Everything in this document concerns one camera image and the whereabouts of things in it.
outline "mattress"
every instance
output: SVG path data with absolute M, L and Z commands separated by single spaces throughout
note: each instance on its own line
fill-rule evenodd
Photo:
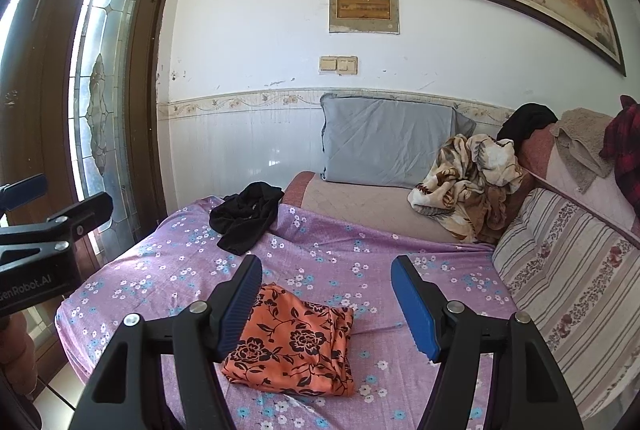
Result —
M 435 243 L 457 243 L 440 223 L 412 209 L 408 194 L 407 188 L 333 183 L 313 172 L 300 172 L 286 188 L 282 201 L 375 230 Z
M 208 226 L 210 210 L 221 202 L 207 198 L 172 214 L 62 303 L 55 323 L 81 379 L 89 377 L 125 315 L 175 315 L 233 275 L 242 257 L 218 248 L 220 235 Z M 238 429 L 414 430 L 438 365 L 415 347 L 391 287 L 391 263 L 407 254 L 447 298 L 462 300 L 478 313 L 508 318 L 514 305 L 492 266 L 492 250 L 426 242 L 281 204 L 277 221 L 252 249 L 262 261 L 263 282 L 275 282 L 305 301 L 354 309 L 348 358 L 356 394 L 264 394 L 229 384 L 218 374 Z M 484 420 L 491 370 L 491 356 L 482 356 L 470 428 Z M 163 372 L 167 403 L 182 423 L 171 357 L 163 361 Z

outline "light switch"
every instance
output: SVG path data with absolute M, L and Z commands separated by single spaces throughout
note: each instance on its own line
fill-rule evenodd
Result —
M 338 75 L 356 75 L 358 74 L 358 57 L 357 56 L 339 56 Z
M 336 58 L 335 56 L 321 56 L 320 57 L 320 70 L 321 71 L 335 71 Z
M 338 75 L 355 75 L 358 73 L 357 56 L 321 56 L 321 73 L 338 73 Z

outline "orange floral cloth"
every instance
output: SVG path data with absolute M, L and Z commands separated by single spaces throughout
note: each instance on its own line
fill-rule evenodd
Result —
M 299 396 L 351 396 L 353 309 L 303 302 L 262 285 L 238 347 L 222 363 L 231 383 Z

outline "metal screw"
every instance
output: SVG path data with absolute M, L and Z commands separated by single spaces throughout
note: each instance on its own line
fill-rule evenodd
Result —
M 450 313 L 459 315 L 464 310 L 465 310 L 465 305 L 458 300 L 452 300 L 447 304 L 447 311 L 449 311 Z
M 189 306 L 189 311 L 194 314 L 204 313 L 207 310 L 207 303 L 202 300 L 196 300 Z
M 123 322 L 127 327 L 133 327 L 138 322 L 140 322 L 140 315 L 138 313 L 131 313 L 124 317 Z
M 531 321 L 531 316 L 526 311 L 517 311 L 515 318 L 521 324 L 528 324 Z

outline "purple bed sheet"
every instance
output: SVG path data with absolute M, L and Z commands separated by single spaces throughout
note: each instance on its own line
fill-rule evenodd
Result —
M 103 267 L 66 299 L 56 327 L 74 370 L 86 381 L 130 312 L 147 320 L 175 315 L 228 280 L 242 261 L 216 246 L 211 197 L 169 216 L 148 238 Z M 303 398 L 231 385 L 218 372 L 240 430 L 274 428 L 415 429 L 438 365 L 418 352 L 390 281 L 396 255 L 408 254 L 425 280 L 478 313 L 508 318 L 514 304 L 492 266 L 489 245 L 446 245 L 380 232 L 281 204 L 278 219 L 252 249 L 265 283 L 300 298 L 355 311 L 348 357 L 352 397 Z M 166 399 L 184 422 L 171 357 L 163 360 Z M 492 357 L 481 357 L 468 428 L 484 422 Z

